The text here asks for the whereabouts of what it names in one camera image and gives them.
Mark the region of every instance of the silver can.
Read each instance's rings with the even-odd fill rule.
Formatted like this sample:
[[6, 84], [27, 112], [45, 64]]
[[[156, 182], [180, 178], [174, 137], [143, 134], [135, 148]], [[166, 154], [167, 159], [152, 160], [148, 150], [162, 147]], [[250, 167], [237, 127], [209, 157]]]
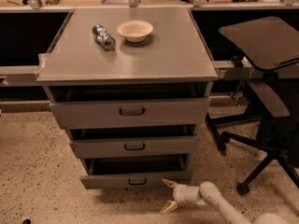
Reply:
[[93, 27], [94, 39], [100, 43], [105, 50], [112, 50], [115, 47], [115, 39], [100, 24]]

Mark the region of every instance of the concrete floor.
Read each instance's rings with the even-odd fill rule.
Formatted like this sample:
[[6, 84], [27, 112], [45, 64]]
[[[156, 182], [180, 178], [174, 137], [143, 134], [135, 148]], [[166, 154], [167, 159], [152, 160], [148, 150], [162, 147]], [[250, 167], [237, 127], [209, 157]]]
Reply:
[[[48, 111], [2, 106], [0, 117], [0, 222], [21, 224], [56, 223], [224, 223], [211, 207], [180, 207], [173, 213], [159, 211], [172, 198], [172, 190], [161, 188], [86, 190], [79, 178], [84, 170], [72, 153], [67, 137]], [[244, 107], [216, 106], [212, 116], [241, 111]], [[254, 136], [257, 123], [226, 130]], [[190, 170], [192, 185], [209, 180], [250, 221], [263, 213], [275, 213], [290, 224], [299, 223], [299, 190], [273, 161], [250, 185], [250, 193], [239, 196], [235, 184], [242, 181], [264, 157], [264, 153], [232, 141], [221, 154], [203, 125], [198, 134]]]

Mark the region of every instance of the bowl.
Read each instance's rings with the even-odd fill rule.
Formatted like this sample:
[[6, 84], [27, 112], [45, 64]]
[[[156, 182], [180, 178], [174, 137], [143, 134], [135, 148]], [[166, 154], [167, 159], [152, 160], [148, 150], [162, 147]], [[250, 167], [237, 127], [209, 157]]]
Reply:
[[141, 42], [152, 32], [153, 27], [146, 21], [125, 21], [117, 27], [117, 30], [128, 41]]

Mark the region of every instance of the robotic hand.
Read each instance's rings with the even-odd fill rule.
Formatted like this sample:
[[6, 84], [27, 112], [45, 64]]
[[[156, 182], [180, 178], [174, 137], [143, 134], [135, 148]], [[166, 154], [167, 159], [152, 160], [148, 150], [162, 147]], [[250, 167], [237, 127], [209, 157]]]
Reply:
[[[252, 224], [223, 198], [219, 189], [211, 182], [203, 182], [199, 187], [178, 184], [167, 179], [163, 179], [163, 182], [174, 190], [174, 201], [168, 201], [161, 214], [170, 213], [180, 205], [211, 205], [218, 210], [225, 223]], [[253, 222], [253, 224], [265, 223], [288, 224], [285, 219], [275, 214], [263, 214]]]

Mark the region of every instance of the drawer handle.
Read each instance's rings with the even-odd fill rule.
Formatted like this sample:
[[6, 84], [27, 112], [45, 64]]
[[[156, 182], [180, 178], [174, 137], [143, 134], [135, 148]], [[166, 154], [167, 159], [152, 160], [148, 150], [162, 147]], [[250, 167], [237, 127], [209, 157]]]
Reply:
[[143, 143], [142, 147], [128, 147], [127, 144], [124, 145], [124, 149], [127, 151], [141, 151], [146, 148], [146, 144]]
[[145, 185], [147, 183], [147, 178], [145, 177], [143, 181], [137, 183], [137, 182], [132, 182], [131, 181], [131, 178], [128, 179], [128, 183], [129, 185], [131, 186], [142, 186], [142, 185]]
[[142, 116], [146, 112], [145, 108], [142, 108], [140, 112], [138, 113], [130, 113], [130, 112], [125, 112], [120, 108], [120, 115], [121, 116]]

